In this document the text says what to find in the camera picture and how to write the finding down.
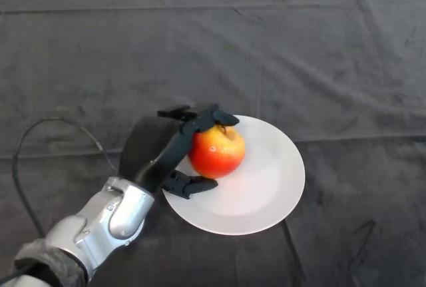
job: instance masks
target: robotic hand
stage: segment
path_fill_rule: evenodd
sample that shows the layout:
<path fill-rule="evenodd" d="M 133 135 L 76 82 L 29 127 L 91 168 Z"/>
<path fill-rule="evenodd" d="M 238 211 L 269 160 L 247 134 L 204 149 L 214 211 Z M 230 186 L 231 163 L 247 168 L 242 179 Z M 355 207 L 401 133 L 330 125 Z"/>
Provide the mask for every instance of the robotic hand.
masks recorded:
<path fill-rule="evenodd" d="M 173 107 L 142 118 L 126 141 L 118 176 L 110 177 L 80 212 L 62 219 L 46 239 L 25 245 L 14 266 L 29 269 L 7 286 L 86 286 L 111 252 L 140 234 L 159 188 L 189 199 L 218 185 L 175 168 L 189 152 L 194 133 L 238 122 L 217 105 Z"/>

